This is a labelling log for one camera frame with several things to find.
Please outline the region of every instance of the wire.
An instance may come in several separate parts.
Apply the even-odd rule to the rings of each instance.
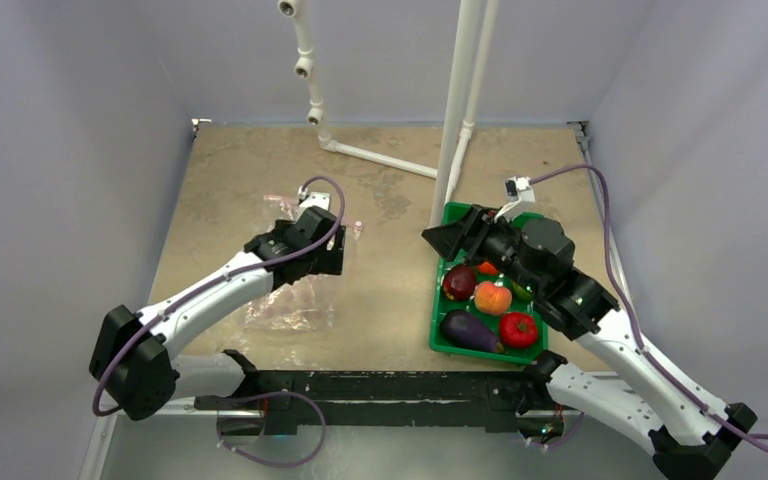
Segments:
[[[327,436],[325,414],[322,413],[322,409],[319,408],[319,405],[317,405],[316,402],[311,400],[309,397],[302,395],[301,393],[289,392],[289,391],[264,393],[261,395],[254,395],[252,397],[246,397],[246,398],[235,398],[234,401],[239,402],[241,405],[243,405],[248,402],[254,402],[257,400],[265,400],[268,398],[282,397],[282,396],[298,398],[299,400],[307,403],[308,405],[311,406],[311,408],[313,408],[313,411],[316,412],[316,416],[319,417],[319,421],[322,423],[322,433],[319,435],[319,442],[317,442],[316,447],[313,448],[313,451],[311,451],[305,457],[300,458],[299,460],[294,460],[292,462],[276,462],[274,460],[267,460],[265,458],[260,458],[256,455],[252,455],[251,453],[240,450],[237,447],[228,443],[228,441],[222,437],[222,430],[220,429],[218,421],[216,422],[216,436],[219,438],[219,443],[216,445],[217,448],[225,447],[231,453],[236,453],[237,455],[247,458],[255,463],[259,463],[261,465],[265,465],[267,467],[273,467],[273,468],[296,468],[313,460],[313,457],[315,457],[320,452],[320,450],[322,450],[322,447],[325,445],[325,437]]]
[[[581,428],[581,425],[584,423],[584,412],[581,412],[578,414],[578,418],[575,419],[575,423],[572,424],[572,427],[570,427],[569,431],[566,429],[566,425],[564,426],[564,434],[558,438],[558,441],[552,442],[552,443],[544,443],[543,445],[546,446],[546,448],[558,448],[561,445],[567,443],[572,439],[573,435],[578,432],[578,429]]]
[[[596,175],[596,178],[599,180],[599,186],[602,190],[602,199],[605,207],[605,212],[602,218],[602,231],[603,231],[603,246],[605,250],[605,268],[608,271],[608,280],[610,280],[611,285],[614,287],[614,290],[616,290],[617,295],[620,297],[620,302],[623,304],[623,308],[625,308],[626,313],[628,314],[629,318],[629,324],[631,326],[631,332],[634,337],[634,342],[637,344],[637,348],[640,350],[640,352],[643,354],[643,356],[646,358],[646,360],[649,361],[649,363],[655,368],[655,370],[658,371],[661,375],[663,375],[664,378],[667,379],[668,382],[670,382],[675,388],[677,388],[682,394],[684,394],[685,397],[690,399],[691,402],[696,404],[702,412],[707,414],[709,417],[711,417],[715,422],[719,423],[721,426],[726,428],[731,433],[737,435],[742,440],[746,441],[747,443],[751,444],[752,446],[763,450],[764,452],[768,453],[768,445],[761,440],[768,440],[768,433],[759,433],[755,435],[749,435],[739,428],[735,427],[734,425],[730,424],[726,419],[722,418],[721,416],[717,415],[716,413],[713,413],[711,411],[710,406],[705,403],[704,400],[696,396],[689,388],[684,386],[684,384],[681,383],[681,381],[676,378],[673,374],[667,370],[666,367],[664,367],[657,358],[655,358],[654,355],[652,355],[649,352],[649,349],[646,348],[646,345],[643,341],[643,333],[640,331],[640,322],[637,319],[637,315],[634,312],[634,308],[631,306],[631,302],[628,299],[628,296],[625,294],[622,288],[620,288],[619,282],[616,279],[616,275],[614,275],[614,268],[611,264],[611,249],[610,249],[610,233],[611,233],[611,223],[610,223],[610,203],[608,201],[608,182],[605,180],[605,176],[602,174],[602,172],[592,166],[587,164],[577,164],[577,165],[569,165],[566,167],[559,168],[557,170],[554,170],[552,172],[549,172],[545,175],[541,175],[539,177],[531,179],[532,185],[537,185],[540,182],[549,180],[550,178],[556,177],[558,175],[561,175],[563,173],[571,172],[573,170],[578,169],[585,169],[590,170]]]
[[[228,277],[236,277],[238,275],[241,275],[246,272],[250,272],[252,270],[257,270],[260,268],[266,268],[271,267],[274,265],[278,265],[283,262],[288,262],[290,260],[299,258],[303,255],[307,255],[308,253],[316,250],[317,248],[325,245],[329,240],[331,240],[331,237],[334,236],[334,234],[337,233],[337,229],[340,228],[340,225],[343,222],[343,214],[346,211],[346,197],[343,195],[343,190],[340,188],[340,185],[337,184],[334,180],[332,180],[330,177],[324,176],[324,175],[316,175],[314,177],[309,178],[304,184],[302,184],[302,188],[307,188],[308,185],[311,183],[317,181],[317,180],[323,180],[325,182],[328,182],[331,184],[332,187],[334,187],[334,190],[337,191],[337,196],[340,197],[340,210],[337,213],[337,220],[334,222],[333,225],[331,225],[331,228],[328,230],[328,232],[325,233],[325,235],[320,238],[319,240],[315,241],[313,244],[308,245],[305,248],[302,248],[296,252],[273,258],[271,260],[266,260],[264,262],[260,262],[253,265],[246,265],[243,267],[235,268],[228,272]],[[121,406],[115,406],[113,408],[110,408],[108,410],[102,410],[100,403],[101,403],[101,395],[104,392],[104,390],[107,388],[107,383],[110,381],[110,376],[113,374],[113,371],[116,369],[117,366],[119,366],[119,363],[122,361],[122,359],[125,357],[125,355],[128,354],[128,352],[131,351],[132,348],[134,348],[134,345],[145,335],[146,333],[150,332],[151,329],[153,329],[155,326],[157,326],[161,321],[163,321],[164,318],[168,318],[168,315],[177,309],[183,307],[188,302],[190,302],[195,297],[201,295],[205,291],[207,291],[210,288],[213,288],[216,285],[219,285],[220,283],[223,283],[226,281],[226,276],[219,275],[211,280],[208,280],[207,282],[201,284],[200,286],[194,288],[192,291],[188,292],[185,295],[182,295],[181,298],[170,304],[166,309],[156,315],[154,318],[146,322],[142,327],[140,327],[139,330],[137,330],[137,333],[135,333],[131,338],[128,339],[127,342],[122,346],[121,349],[116,353],[116,355],[113,356],[113,359],[110,361],[110,363],[107,365],[107,368],[104,369],[104,372],[101,374],[101,377],[98,380],[98,385],[96,386],[95,393],[93,394],[93,401],[92,401],[92,411],[93,413],[98,417],[106,417],[108,415],[112,415],[119,410],[122,409]],[[264,395],[258,395],[256,397],[251,397],[251,399],[257,400],[257,399],[266,399],[274,396],[280,396],[280,395],[286,395],[291,397],[299,398],[303,401],[306,401],[310,403],[314,410],[317,411],[317,414],[319,415],[320,420],[322,421],[322,428],[323,428],[323,434],[322,438],[320,439],[319,445],[317,445],[317,448],[314,450],[314,452],[311,455],[308,455],[305,457],[302,461],[302,463],[307,462],[311,458],[313,458],[314,455],[319,453],[319,450],[322,449],[322,444],[325,442],[325,417],[322,415],[321,410],[319,410],[319,407],[316,406],[315,403],[313,403],[312,400],[305,397],[304,395],[301,395],[299,393],[294,392],[275,392],[270,394],[264,394]],[[259,461],[261,459],[258,459],[254,456],[248,456],[248,454],[243,455],[246,458],[249,458],[250,460],[254,460],[258,463],[266,462],[266,460]]]

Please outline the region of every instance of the red tomato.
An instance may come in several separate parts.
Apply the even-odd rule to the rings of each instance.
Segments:
[[[499,320],[502,343],[511,348],[528,348],[537,342],[537,324],[531,315],[511,312]]]
[[[490,262],[484,262],[478,266],[478,273],[482,273],[484,275],[498,275],[499,271],[496,270],[496,267],[494,267]]]

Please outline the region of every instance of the pipe fitting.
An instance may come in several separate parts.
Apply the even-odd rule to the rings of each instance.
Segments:
[[[296,62],[295,72],[299,78],[310,78],[313,75],[313,60],[305,57],[299,58],[299,61]]]
[[[337,140],[334,140],[331,138],[331,135],[328,134],[326,136],[319,136],[319,148],[325,150],[326,152],[336,152],[337,151]]]
[[[468,142],[470,138],[472,138],[472,130],[475,124],[471,123],[467,125],[466,120],[464,120],[463,127],[461,127],[461,133],[458,135],[459,139],[463,139],[463,141]]]
[[[307,123],[314,127],[318,127],[325,123],[325,110],[316,107],[311,108],[307,112]]]
[[[304,0],[278,0],[278,10],[290,18],[301,15],[303,7]]]

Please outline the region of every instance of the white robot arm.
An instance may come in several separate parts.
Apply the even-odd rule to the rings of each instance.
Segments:
[[[306,185],[299,200],[295,221],[276,221],[271,232],[254,237],[225,265],[182,292],[137,312],[119,306],[105,316],[90,362],[90,373],[99,381],[93,406],[97,415],[121,408],[140,420],[175,398],[225,397],[240,387],[247,367],[241,356],[180,353],[237,308],[284,284],[309,274],[341,273],[342,202],[335,216],[328,211],[330,195],[309,193]],[[116,408],[101,410],[103,390]]]
[[[684,446],[703,446],[721,430],[705,412],[698,408],[658,373],[634,345],[629,319],[625,312],[612,310],[599,322],[598,333],[587,333],[578,343],[607,363],[634,393],[605,385],[578,367],[559,366],[547,383],[553,400],[587,412],[593,418],[621,432],[654,454],[650,432],[665,428],[670,436]],[[728,418],[728,405],[703,389],[682,372],[656,347],[650,353],[694,390],[710,406],[711,412]]]

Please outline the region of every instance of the toy fruit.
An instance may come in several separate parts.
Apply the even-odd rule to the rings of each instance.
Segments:
[[[503,353],[499,337],[478,317],[466,310],[450,310],[440,322],[440,333],[455,346],[490,353]]]
[[[499,271],[496,270],[496,267],[493,266],[490,262],[484,262],[477,268],[478,273],[484,274],[484,275],[498,275]]]
[[[481,313],[501,315],[508,311],[511,301],[511,291],[493,282],[481,282],[475,289],[475,308]]]
[[[531,315],[511,312],[499,320],[499,336],[508,347],[528,348],[537,342],[537,324]]]
[[[476,284],[478,279],[471,268],[466,265],[456,265],[443,277],[443,295],[449,300],[469,300],[472,292],[475,291]]]
[[[534,300],[534,294],[527,288],[522,288],[516,283],[511,282],[511,290],[514,292],[514,296],[523,302],[530,303]]]

